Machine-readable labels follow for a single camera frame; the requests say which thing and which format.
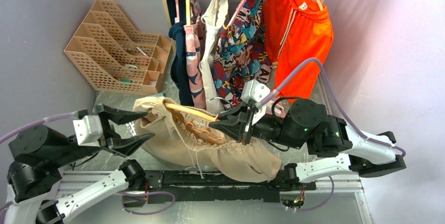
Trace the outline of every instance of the hanging clothes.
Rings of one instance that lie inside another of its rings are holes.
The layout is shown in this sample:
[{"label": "hanging clothes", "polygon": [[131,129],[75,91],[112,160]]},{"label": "hanging clothes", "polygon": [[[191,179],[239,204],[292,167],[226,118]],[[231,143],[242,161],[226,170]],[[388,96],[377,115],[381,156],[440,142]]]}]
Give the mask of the hanging clothes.
[{"label": "hanging clothes", "polygon": [[[199,169],[202,165],[216,167],[227,177],[241,182],[260,183],[275,178],[282,161],[259,139],[253,137],[248,145],[238,143],[210,128],[210,121],[168,109],[165,102],[175,103],[165,97],[145,97],[134,103],[134,111],[148,113],[135,121],[137,135],[155,134],[142,145],[142,149],[178,165],[196,165]],[[215,116],[205,110],[195,110]]]},{"label": "hanging clothes", "polygon": [[188,84],[187,59],[185,52],[185,22],[174,24],[168,36],[176,41],[176,56],[170,69],[170,77],[179,89],[179,100],[181,105],[194,106],[192,93]]},{"label": "hanging clothes", "polygon": [[[175,24],[176,2],[175,0],[166,0],[170,24]],[[185,21],[185,0],[178,0],[179,3],[179,21]]]},{"label": "hanging clothes", "polygon": [[272,61],[264,48],[263,0],[247,0],[234,23],[221,32],[213,79],[219,97],[241,102],[245,80],[269,81]]},{"label": "hanging clothes", "polygon": [[203,78],[198,69],[201,52],[204,51],[205,26],[201,21],[202,11],[198,0],[190,0],[190,12],[191,25],[184,26],[188,81],[195,107],[205,109],[206,95]]},{"label": "hanging clothes", "polygon": [[218,0],[218,6],[216,6],[216,2],[217,0],[210,1],[206,12],[203,14],[201,19],[206,25],[207,33],[203,58],[199,62],[199,70],[202,74],[206,96],[206,110],[212,114],[218,114],[224,110],[224,107],[219,100],[207,100],[218,97],[218,93],[216,92],[215,84],[213,82],[212,70],[214,67],[217,41],[229,10],[227,0]]},{"label": "hanging clothes", "polygon": [[[267,53],[278,61],[276,86],[305,59],[315,57],[322,63],[326,59],[334,38],[326,6],[320,10],[313,0],[266,0],[264,23]],[[279,95],[309,98],[319,72],[315,63],[309,63]]]}]

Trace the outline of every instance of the beige plastic organizer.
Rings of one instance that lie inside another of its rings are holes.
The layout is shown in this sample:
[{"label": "beige plastic organizer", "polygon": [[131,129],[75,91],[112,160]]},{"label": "beige plastic organizer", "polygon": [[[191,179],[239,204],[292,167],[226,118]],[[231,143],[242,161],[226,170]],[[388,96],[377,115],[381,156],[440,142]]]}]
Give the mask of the beige plastic organizer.
[{"label": "beige plastic organizer", "polygon": [[156,94],[161,91],[164,75],[158,71],[121,66],[94,39],[74,36],[64,52],[96,90],[134,94]]},{"label": "beige plastic organizer", "polygon": [[108,13],[89,11],[83,20],[83,23],[101,25],[111,35],[111,37],[130,54],[140,54],[139,51],[134,51],[136,46],[145,47],[146,50],[144,52],[150,57],[154,54],[161,54],[161,52],[165,52],[167,55],[170,53],[170,51],[165,51],[159,46],[140,44],[132,41]]},{"label": "beige plastic organizer", "polygon": [[[132,48],[132,53],[127,53],[120,45],[117,43],[111,35],[98,24],[88,24],[83,23],[79,26],[74,36],[78,37],[90,37],[90,39],[94,42],[86,42],[86,39],[82,42],[84,43],[84,47],[88,46],[88,43],[100,44],[117,62],[119,62],[122,66],[125,64],[131,64],[137,66],[139,69],[144,70],[153,70],[159,71],[160,73],[164,72],[165,64],[161,63],[166,62],[168,60],[168,54],[159,48],[155,48],[155,50],[149,54],[152,57],[147,57],[140,53],[136,46]],[[147,45],[139,45],[144,52],[149,52],[152,47]]]},{"label": "beige plastic organizer", "polygon": [[142,33],[137,30],[116,2],[96,0],[91,10],[108,13],[133,42],[159,46],[166,52],[170,52],[172,42],[168,38],[158,34]]}]

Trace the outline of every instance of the drawstring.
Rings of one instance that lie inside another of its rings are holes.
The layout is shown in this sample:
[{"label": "drawstring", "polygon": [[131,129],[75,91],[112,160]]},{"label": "drawstring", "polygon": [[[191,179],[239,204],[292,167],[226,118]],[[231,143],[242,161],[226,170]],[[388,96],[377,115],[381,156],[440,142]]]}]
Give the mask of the drawstring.
[{"label": "drawstring", "polygon": [[184,170],[188,170],[190,168],[194,168],[194,167],[198,166],[198,170],[199,170],[199,174],[201,175],[201,179],[204,179],[203,171],[201,170],[201,167],[199,166],[198,152],[195,152],[195,153],[196,153],[196,165],[195,165],[195,162],[193,161],[192,152],[190,151],[190,149],[188,149],[188,154],[190,155],[190,159],[192,160],[192,166],[189,166],[189,167],[185,168]]},{"label": "drawstring", "polygon": [[291,14],[289,15],[289,20],[288,20],[288,26],[286,27],[286,31],[284,31],[283,38],[281,39],[281,42],[280,42],[281,48],[280,48],[280,51],[278,51],[278,59],[280,59],[281,51],[283,50],[284,44],[285,44],[286,40],[288,39],[288,35],[291,30],[292,23],[295,20],[295,15],[296,15],[296,10],[291,9]]},{"label": "drawstring", "polygon": [[203,171],[201,170],[201,167],[199,166],[198,152],[196,152],[196,165],[198,166],[199,174],[201,175],[201,179],[204,179]]},{"label": "drawstring", "polygon": [[193,161],[192,152],[190,151],[190,149],[188,149],[188,154],[190,155],[190,159],[192,160],[192,166],[189,166],[189,167],[185,168],[184,170],[188,170],[188,169],[190,169],[192,167],[193,168],[196,167],[195,162]]}]

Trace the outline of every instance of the wire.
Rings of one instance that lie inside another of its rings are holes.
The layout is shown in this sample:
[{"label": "wire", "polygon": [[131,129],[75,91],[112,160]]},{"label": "wire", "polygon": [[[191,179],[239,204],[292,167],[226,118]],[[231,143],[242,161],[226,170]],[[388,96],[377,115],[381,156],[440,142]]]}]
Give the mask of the wire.
[{"label": "wire", "polygon": [[355,124],[354,122],[351,120],[351,118],[349,118],[349,116],[346,114],[346,112],[343,110],[342,106],[340,105],[337,97],[334,94],[334,90],[332,89],[331,84],[329,83],[329,80],[327,79],[327,74],[324,71],[323,68],[323,64],[317,59],[317,58],[309,58],[304,60],[302,63],[300,63],[287,77],[285,80],[283,80],[283,82],[278,85],[278,87],[274,90],[272,90],[272,92],[270,92],[263,100],[261,100],[260,102],[256,103],[256,106],[258,108],[264,106],[265,104],[267,104],[272,98],[274,98],[277,94],[280,93],[281,89],[284,88],[284,86],[286,86],[286,84],[288,84],[288,82],[290,80],[292,80],[292,78],[295,76],[296,73],[298,73],[304,66],[306,66],[308,63],[310,62],[314,62],[318,65],[319,69],[320,69],[320,73],[322,74],[323,80],[326,83],[327,89],[329,90],[329,93],[331,94],[331,98],[332,100],[334,100],[335,105],[337,106],[338,110],[340,111],[340,113],[343,115],[343,117],[345,117],[345,120],[351,125],[351,127],[354,129],[354,131],[362,138],[364,138],[365,140],[368,140],[370,142],[376,143],[376,144],[380,144],[383,146],[387,146],[390,148],[394,148],[398,151],[401,152],[402,157],[405,157],[406,155],[406,151],[399,147],[396,146],[394,144],[389,144],[389,143],[385,143],[382,142],[380,140],[374,139],[372,137],[368,137],[367,135],[365,135],[365,133],[363,133]]},{"label": "wire", "polygon": [[68,119],[68,118],[76,118],[77,117],[77,111],[71,112],[71,113],[65,113],[65,114],[58,114],[58,115],[52,115],[52,116],[48,116],[46,118],[34,121],[32,123],[28,123],[26,125],[23,125],[22,127],[19,127],[11,132],[9,132],[8,134],[0,137],[0,144],[3,144],[3,142],[5,142],[6,140],[10,139],[11,137],[13,137],[14,135],[27,130],[29,128],[32,127],[36,127],[38,125],[44,124],[44,123],[50,123],[50,122],[54,122],[54,121],[58,121],[58,120],[62,120],[62,119]]},{"label": "wire", "polygon": [[74,165],[72,165],[71,167],[72,168],[76,168],[76,167],[79,167],[79,166],[81,166],[81,165],[83,165],[83,164],[85,164],[86,162],[88,162],[88,161],[90,161],[90,160],[92,160],[93,158],[95,158],[97,155],[98,155],[99,153],[97,152],[97,153],[95,153],[94,155],[92,155],[91,157],[89,157],[88,159],[86,159],[85,161],[83,161],[82,163],[80,163],[80,164],[77,164],[76,165],[76,163],[74,163]]},{"label": "wire", "polygon": [[282,100],[298,99],[298,98],[299,98],[299,97],[280,97],[280,98],[276,99],[276,100],[273,102],[272,107],[271,107],[272,115],[275,116],[275,117],[277,117],[277,115],[275,115],[275,106],[277,106],[277,104],[278,104],[279,102],[281,102]]},{"label": "wire", "polygon": [[282,148],[280,148],[280,147],[278,147],[278,146],[272,144],[272,143],[269,142],[269,141],[266,141],[266,143],[272,145],[273,147],[275,147],[275,149],[277,149],[277,150],[279,150],[279,151],[282,151],[282,152],[287,152],[287,151],[289,150],[289,147],[288,147],[287,149],[282,149]]},{"label": "wire", "polygon": [[159,214],[160,212],[164,212],[167,209],[171,208],[173,206],[173,204],[175,204],[176,198],[175,195],[170,193],[169,191],[153,191],[151,193],[143,193],[143,194],[130,194],[130,193],[126,193],[124,191],[120,191],[119,194],[124,195],[124,196],[129,196],[129,197],[134,197],[134,196],[149,196],[149,195],[159,195],[159,194],[163,194],[163,195],[170,195],[172,197],[172,202],[166,206],[165,208],[158,210],[158,211],[154,211],[154,212],[133,212],[131,210],[128,210],[125,207],[125,203],[124,203],[124,197],[122,197],[122,208],[128,212],[129,214],[133,214],[133,215],[155,215],[155,214]]}]

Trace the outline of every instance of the orange shirt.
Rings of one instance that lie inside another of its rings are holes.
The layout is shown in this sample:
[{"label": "orange shirt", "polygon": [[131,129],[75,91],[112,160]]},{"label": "orange shirt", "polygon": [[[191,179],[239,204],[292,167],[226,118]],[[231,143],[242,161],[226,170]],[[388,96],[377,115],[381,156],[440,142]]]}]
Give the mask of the orange shirt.
[{"label": "orange shirt", "polygon": [[[313,0],[266,0],[264,45],[273,62],[278,61],[276,87],[303,60],[315,57],[324,63],[334,33],[326,6]],[[280,96],[309,98],[320,70],[311,62],[281,90]]]}]

